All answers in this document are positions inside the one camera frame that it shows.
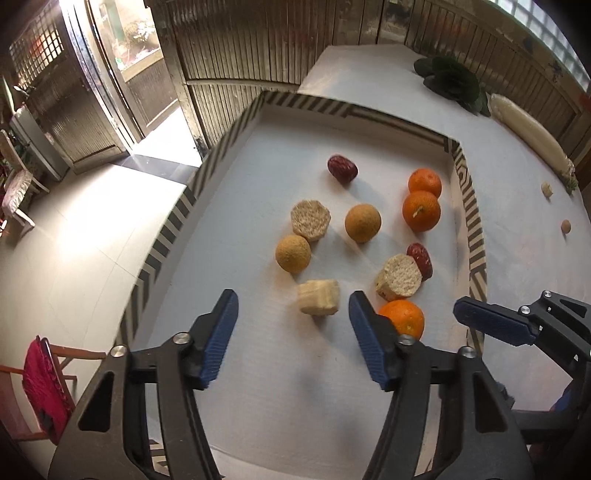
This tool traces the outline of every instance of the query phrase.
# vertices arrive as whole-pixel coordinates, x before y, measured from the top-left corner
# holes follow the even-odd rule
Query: small nut
[[[562,233],[564,233],[565,235],[569,233],[571,229],[570,222],[568,220],[563,220],[560,224],[560,229],[562,230]]]
[[[343,155],[333,155],[328,161],[329,172],[341,183],[349,183],[357,176],[357,166]]]
[[[552,187],[550,186],[550,183],[548,183],[547,181],[545,181],[542,184],[542,193],[544,194],[544,197],[546,197],[547,199],[549,199],[552,194],[554,193],[552,191]]]

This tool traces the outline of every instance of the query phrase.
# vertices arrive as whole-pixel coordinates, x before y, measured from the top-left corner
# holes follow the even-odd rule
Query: white chair
[[[12,171],[4,183],[6,195],[2,200],[2,210],[6,215],[14,217],[22,226],[25,222],[35,227],[35,222],[31,220],[19,207],[27,193],[29,187],[34,192],[39,193],[39,189],[49,193],[49,189],[42,185],[33,174],[27,170],[27,167],[18,156],[12,146],[12,142],[4,130],[0,130],[0,153],[4,159],[10,163]]]

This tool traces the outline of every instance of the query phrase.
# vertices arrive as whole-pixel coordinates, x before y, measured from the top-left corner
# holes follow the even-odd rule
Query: leafy vegetable
[[[469,112],[490,116],[488,98],[476,75],[452,57],[419,59],[414,70],[424,78],[428,89],[449,100],[458,102]]]
[[[414,71],[423,78],[433,75],[433,64],[431,63],[431,59],[418,59],[414,63]]]

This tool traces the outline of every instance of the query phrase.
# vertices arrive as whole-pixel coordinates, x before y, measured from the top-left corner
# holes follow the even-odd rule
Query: metal screw
[[[471,346],[464,345],[458,350],[458,353],[466,358],[476,358],[476,350]]]
[[[398,337],[398,343],[401,343],[402,345],[412,345],[414,342],[416,342],[414,337],[412,335],[407,335],[406,333],[403,333]]]
[[[127,353],[127,347],[125,345],[116,345],[111,349],[109,353],[111,354],[111,356],[119,358],[120,356],[124,356]]]
[[[187,332],[180,332],[173,336],[173,342],[177,345],[182,345],[184,343],[189,343],[191,341],[191,336]]]

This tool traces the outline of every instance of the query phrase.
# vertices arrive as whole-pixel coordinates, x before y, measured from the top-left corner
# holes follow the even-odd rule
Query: bread slice
[[[421,286],[423,276],[417,263],[409,255],[388,258],[375,279],[375,289],[387,301],[413,296]]]
[[[330,223],[330,212],[318,200],[302,200],[291,209],[291,227],[309,242],[322,238]]]

